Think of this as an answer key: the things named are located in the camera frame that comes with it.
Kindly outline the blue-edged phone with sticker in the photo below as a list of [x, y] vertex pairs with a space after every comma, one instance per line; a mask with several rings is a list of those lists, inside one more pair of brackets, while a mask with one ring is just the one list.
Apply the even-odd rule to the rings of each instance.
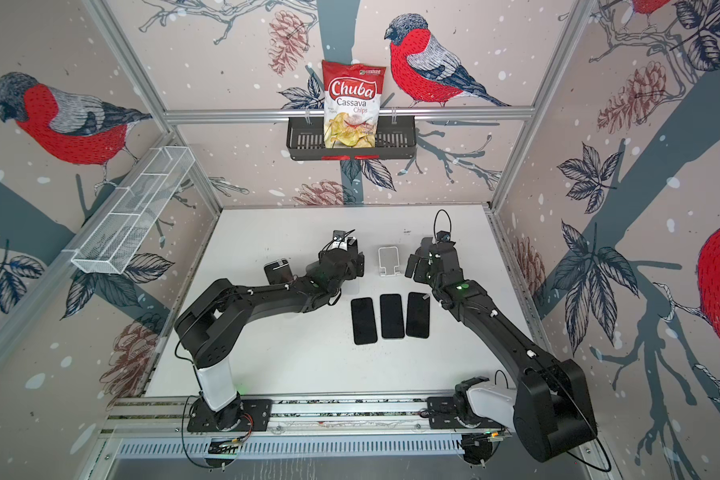
[[270, 285], [289, 283], [293, 280], [293, 273], [287, 259], [279, 259], [267, 263], [264, 273]]

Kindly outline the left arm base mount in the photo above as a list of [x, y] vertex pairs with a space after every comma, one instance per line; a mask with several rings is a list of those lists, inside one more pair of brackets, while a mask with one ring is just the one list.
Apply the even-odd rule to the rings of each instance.
[[235, 398], [220, 411], [213, 411], [200, 397], [188, 408], [186, 430], [190, 433], [263, 432], [267, 430], [273, 401], [268, 398]]

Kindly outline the silver-edged black phone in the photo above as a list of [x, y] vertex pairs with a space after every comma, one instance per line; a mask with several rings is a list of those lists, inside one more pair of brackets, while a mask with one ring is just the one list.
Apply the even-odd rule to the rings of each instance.
[[351, 300], [353, 341], [355, 345], [368, 345], [378, 341], [373, 299], [370, 297]]

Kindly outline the green-edged black phone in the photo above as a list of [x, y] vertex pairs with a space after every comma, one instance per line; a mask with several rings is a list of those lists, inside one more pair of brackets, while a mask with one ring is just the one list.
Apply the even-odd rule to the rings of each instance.
[[405, 337], [402, 297], [400, 294], [380, 296], [381, 334], [384, 339]]

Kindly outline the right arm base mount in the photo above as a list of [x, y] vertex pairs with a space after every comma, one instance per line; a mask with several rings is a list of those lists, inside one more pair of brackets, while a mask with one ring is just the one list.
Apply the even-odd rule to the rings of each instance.
[[432, 429], [514, 430], [515, 391], [508, 383], [502, 387], [490, 378], [477, 376], [463, 380], [451, 396], [428, 397], [417, 414]]

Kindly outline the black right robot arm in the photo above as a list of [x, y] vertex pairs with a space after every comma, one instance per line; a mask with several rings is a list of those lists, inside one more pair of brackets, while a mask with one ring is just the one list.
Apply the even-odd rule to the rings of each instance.
[[582, 368], [573, 360], [558, 360], [534, 343], [500, 311], [479, 283], [464, 277], [448, 233], [423, 238], [409, 256], [405, 276], [428, 285], [441, 307], [474, 332], [513, 379], [514, 400], [507, 408], [508, 421], [499, 418], [499, 404], [506, 396], [490, 388], [475, 394], [478, 383], [467, 389], [472, 413], [515, 432], [539, 462], [597, 439]]

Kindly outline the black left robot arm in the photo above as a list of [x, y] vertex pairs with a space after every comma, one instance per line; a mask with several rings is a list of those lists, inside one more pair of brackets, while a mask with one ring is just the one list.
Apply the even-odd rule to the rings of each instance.
[[237, 417], [241, 398], [228, 356], [244, 327], [271, 316], [334, 305], [343, 284], [364, 275], [364, 265], [357, 239], [349, 232], [335, 232], [302, 276], [256, 287], [234, 285], [226, 278], [212, 282], [174, 325], [178, 344], [190, 355], [202, 404], [214, 414]]

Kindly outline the black phone with label sticker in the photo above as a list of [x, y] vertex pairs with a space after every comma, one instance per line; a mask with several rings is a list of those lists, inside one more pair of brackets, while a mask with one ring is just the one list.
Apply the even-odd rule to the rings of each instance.
[[410, 292], [407, 298], [405, 332], [408, 337], [427, 339], [430, 335], [430, 295]]

